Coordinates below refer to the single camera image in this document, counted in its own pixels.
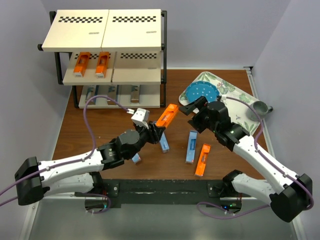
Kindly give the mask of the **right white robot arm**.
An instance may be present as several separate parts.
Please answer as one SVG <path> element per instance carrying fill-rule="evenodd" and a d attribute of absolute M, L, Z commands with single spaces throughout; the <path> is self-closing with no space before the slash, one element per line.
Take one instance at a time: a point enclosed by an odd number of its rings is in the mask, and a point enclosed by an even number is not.
<path fill-rule="evenodd" d="M 194 109 L 198 112 L 188 123 L 198 133 L 206 129 L 212 131 L 221 145 L 242 157 L 264 177 L 263 180 L 255 179 L 233 170 L 222 179 L 222 189 L 227 196 L 242 193 L 254 197 L 271 207 L 275 215 L 287 223 L 313 208 L 312 179 L 282 165 L 244 127 L 232 122 L 221 96 L 212 102 L 201 96 L 180 107 L 179 111 L 187 116 Z"/>

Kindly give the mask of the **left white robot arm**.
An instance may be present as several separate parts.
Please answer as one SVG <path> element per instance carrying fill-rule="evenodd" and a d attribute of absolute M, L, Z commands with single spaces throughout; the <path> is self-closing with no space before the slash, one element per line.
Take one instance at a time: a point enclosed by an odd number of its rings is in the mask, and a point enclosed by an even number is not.
<path fill-rule="evenodd" d="M 110 142 L 92 151 L 51 161 L 38 161 L 27 158 L 16 171 L 17 201 L 26 206 L 42 200 L 53 190 L 53 185 L 68 178 L 119 167 L 132 159 L 146 143 L 157 144 L 166 127 L 155 122 L 147 126 L 135 125 Z"/>

